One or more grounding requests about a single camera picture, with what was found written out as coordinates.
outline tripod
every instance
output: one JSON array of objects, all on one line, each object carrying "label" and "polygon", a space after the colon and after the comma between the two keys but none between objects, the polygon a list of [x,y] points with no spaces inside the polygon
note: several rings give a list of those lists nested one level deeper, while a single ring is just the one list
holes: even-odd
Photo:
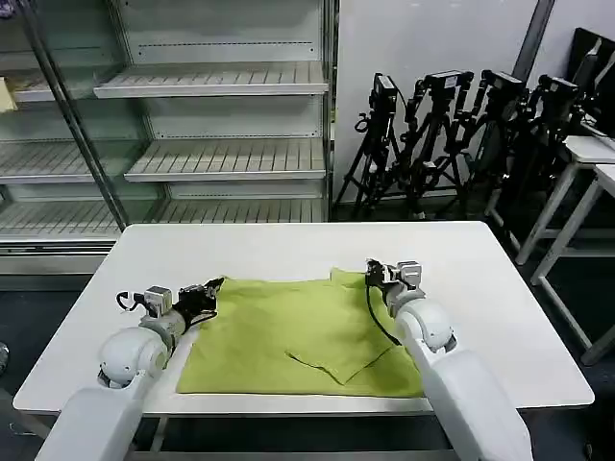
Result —
[{"label": "tripod", "polygon": [[[389,146],[393,148],[396,158],[399,158],[399,147],[393,130],[393,120],[397,111],[398,88],[393,85],[388,77],[383,74],[374,76],[374,87],[370,94],[369,117],[365,113],[360,114],[360,120],[355,125],[355,130],[365,133],[363,141],[358,148],[357,155],[350,170],[344,176],[344,183],[333,205],[333,216],[336,216],[339,204],[352,183],[357,187],[355,204],[351,214],[352,219],[357,219],[362,207],[374,203],[374,197],[382,190],[385,181],[386,166],[389,157]],[[355,178],[355,172],[364,158],[360,180]]]},{"label": "tripod", "polygon": [[[512,104],[519,107],[520,102],[523,101],[525,87],[524,82],[504,72],[482,71],[479,91],[472,111],[455,111],[457,125],[452,129],[453,139],[447,143],[445,148],[447,152],[457,152],[464,156],[470,170],[470,176],[463,185],[461,193],[457,193],[452,201],[440,209],[439,213],[445,212],[457,201],[460,201],[463,216],[467,216],[467,197],[471,194],[475,185],[481,180],[487,179],[489,189],[493,189],[496,182],[505,175],[510,151],[510,138],[511,134],[514,133],[511,130],[512,125],[519,121],[517,119],[511,123],[507,114]],[[478,118],[485,95],[487,96],[485,112]],[[456,136],[459,126],[464,129],[464,134],[462,139],[457,141]],[[481,146],[476,159],[472,159],[469,153],[464,151],[470,147],[472,139],[483,126],[486,127],[485,136],[491,136],[497,130],[501,141],[500,146],[496,155],[492,158],[485,158],[485,148]]]},{"label": "tripod", "polygon": [[530,113],[540,100],[542,113],[527,122],[513,146],[514,162],[503,184],[501,202],[516,207],[529,189],[544,190],[554,185],[561,170],[560,153],[571,126],[580,124],[582,110],[577,102],[578,86],[547,75],[540,77],[529,100]]},{"label": "tripod", "polygon": [[[448,112],[451,102],[455,99],[456,89],[460,88],[459,96],[455,104],[455,114],[462,113],[468,89],[472,84],[474,74],[472,72],[443,72],[440,74],[428,75],[425,80],[418,84],[418,95],[415,93],[413,105],[410,109],[413,113],[406,115],[408,122],[408,132],[405,133],[403,141],[406,143],[402,158],[405,163],[401,165],[398,177],[398,185],[406,194],[406,212],[413,213],[423,219],[425,213],[419,206],[419,200],[423,198],[428,190],[445,190],[450,187],[438,187],[442,177],[453,183],[453,188],[457,194],[462,192],[462,179],[459,174],[456,157],[458,152],[452,149],[454,143],[451,141],[456,138],[459,125],[454,122],[451,124]],[[431,112],[427,114],[420,129],[417,130],[416,110],[420,105],[427,90],[430,90],[432,100]],[[444,128],[447,136],[445,149],[448,156],[442,156],[432,161],[433,149],[437,137]],[[427,132],[423,147],[418,157],[411,161],[412,151],[418,141]],[[449,166],[453,168],[453,175],[447,173]]]}]

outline black cable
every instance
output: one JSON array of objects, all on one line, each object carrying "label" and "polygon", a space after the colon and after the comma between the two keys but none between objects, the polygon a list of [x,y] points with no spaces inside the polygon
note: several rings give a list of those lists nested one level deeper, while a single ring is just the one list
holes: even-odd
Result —
[{"label": "black cable", "polygon": [[397,92],[400,94],[400,97],[402,98],[402,102],[404,103],[404,108],[407,108],[407,103],[406,103],[406,98],[404,97],[404,94],[402,93],[402,91],[400,90],[400,88],[397,86],[397,84],[395,83],[395,81],[391,78],[391,76],[388,76],[388,80],[391,81],[391,83],[393,84],[393,86],[395,86],[395,89],[397,89]]},{"label": "black cable", "polygon": [[374,308],[372,307],[372,300],[370,300],[369,298],[369,285],[365,285],[365,299],[367,300],[367,307],[369,308],[369,315],[372,316],[372,320],[374,320],[374,323],[376,324],[376,326],[382,331],[382,333],[384,333],[384,335],[388,339],[391,340],[391,343],[393,343],[395,346],[401,346],[402,343],[400,343],[399,340],[395,336],[392,336],[391,334],[389,334],[389,332],[386,331],[386,329],[384,329],[382,324],[376,318],[376,314],[374,313]]}]

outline metal shelf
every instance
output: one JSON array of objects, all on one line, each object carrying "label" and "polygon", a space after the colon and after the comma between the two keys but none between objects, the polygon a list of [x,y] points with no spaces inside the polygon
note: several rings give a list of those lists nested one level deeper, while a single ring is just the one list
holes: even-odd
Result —
[{"label": "metal shelf", "polygon": [[322,199],[172,200],[159,223],[320,223]]},{"label": "metal shelf", "polygon": [[311,180],[325,177],[322,138],[154,141],[129,182]]},{"label": "metal shelf", "polygon": [[129,67],[94,88],[99,98],[322,94],[320,61],[221,62]]},{"label": "metal shelf", "polygon": [[[128,169],[132,141],[100,141],[101,163],[109,176]],[[75,142],[0,143],[0,184],[94,182]]]},{"label": "metal shelf", "polygon": [[115,239],[119,235],[107,204],[100,201],[13,202],[0,212],[0,241]]},{"label": "metal shelf", "polygon": [[[95,86],[105,81],[109,76],[108,68],[75,68],[65,69],[63,75],[66,86],[73,99],[82,99],[92,95]],[[54,101],[54,95],[40,70],[23,70],[6,72],[12,97],[17,103],[35,103]]]}]

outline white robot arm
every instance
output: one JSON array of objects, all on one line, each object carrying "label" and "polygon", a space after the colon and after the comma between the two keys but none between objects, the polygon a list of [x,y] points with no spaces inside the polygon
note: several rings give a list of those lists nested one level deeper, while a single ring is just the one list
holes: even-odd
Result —
[{"label": "white robot arm", "polygon": [[163,372],[180,337],[215,316],[215,294],[222,279],[192,285],[180,291],[172,304],[170,290],[153,286],[134,295],[148,315],[138,327],[111,336],[99,352],[99,386],[82,389],[61,411],[38,452],[37,461],[121,461],[126,456],[143,415],[143,402]]},{"label": "white robot arm", "polygon": [[455,337],[445,310],[419,288],[421,266],[368,261],[377,286],[414,359],[431,407],[461,461],[530,461],[528,428],[480,358]]}]

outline white desk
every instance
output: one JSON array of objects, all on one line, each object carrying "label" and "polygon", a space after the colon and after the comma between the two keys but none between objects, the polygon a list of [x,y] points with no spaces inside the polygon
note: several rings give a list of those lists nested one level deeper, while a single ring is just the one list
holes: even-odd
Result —
[{"label": "white desk", "polygon": [[555,289],[547,280],[547,275],[555,266],[555,263],[566,255],[582,255],[584,257],[615,257],[615,253],[610,249],[595,249],[593,251],[578,251],[568,248],[570,241],[578,234],[578,229],[583,224],[583,221],[591,211],[592,207],[598,201],[603,191],[606,190],[612,197],[615,197],[615,164],[596,165],[596,179],[587,188],[580,202],[578,202],[575,211],[570,215],[566,225],[561,230],[556,240],[549,248],[547,255],[538,265],[536,272],[531,277],[533,285],[542,285],[549,297],[553,300],[555,306],[564,316],[570,327],[573,329],[578,339],[585,348],[585,354],[581,357],[581,361],[585,365],[593,365],[600,358],[610,351],[615,346],[615,326],[605,333],[598,341],[592,342],[583,328],[578,324],[575,316],[557,295]]},{"label": "white desk", "polygon": [[[139,225],[100,266],[14,399],[32,413],[58,412],[93,386],[97,352],[141,314],[116,293],[157,284],[174,292],[220,275],[326,278],[333,266],[363,271],[365,259],[423,264],[421,287],[444,305],[517,407],[588,405],[594,395],[540,306],[482,223]],[[377,414],[431,411],[424,399],[180,395],[175,387],[195,332],[184,337],[145,402],[148,415]]]},{"label": "white desk", "polygon": [[515,259],[517,264],[523,265],[528,262],[529,256],[536,247],[538,240],[549,238],[550,236],[557,236],[559,233],[559,230],[548,230],[547,226],[553,219],[561,202],[566,197],[568,190],[573,185],[578,170],[590,169],[600,163],[615,163],[615,150],[608,147],[603,139],[595,136],[568,136],[566,139],[566,148],[568,148],[570,152],[572,161],[557,180],[557,184],[549,197],[549,201],[543,208],[540,216],[538,216],[526,241],[519,249],[519,253]]}]

